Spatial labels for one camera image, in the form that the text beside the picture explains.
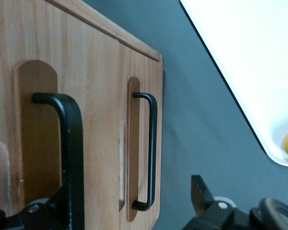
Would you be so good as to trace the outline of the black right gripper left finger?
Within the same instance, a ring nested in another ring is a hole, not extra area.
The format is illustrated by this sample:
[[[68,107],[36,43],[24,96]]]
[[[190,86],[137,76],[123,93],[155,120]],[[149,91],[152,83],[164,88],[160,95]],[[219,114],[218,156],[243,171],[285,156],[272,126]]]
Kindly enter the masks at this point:
[[[0,230],[69,230],[65,193],[61,187],[46,202],[35,201],[10,217],[0,210]]]

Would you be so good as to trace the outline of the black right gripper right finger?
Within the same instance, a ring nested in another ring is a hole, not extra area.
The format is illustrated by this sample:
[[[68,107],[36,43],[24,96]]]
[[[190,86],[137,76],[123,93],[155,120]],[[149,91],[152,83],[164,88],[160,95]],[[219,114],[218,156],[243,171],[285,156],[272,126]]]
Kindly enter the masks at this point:
[[[249,216],[226,201],[216,200],[200,175],[191,177],[191,201],[196,217],[185,230],[247,230]]]

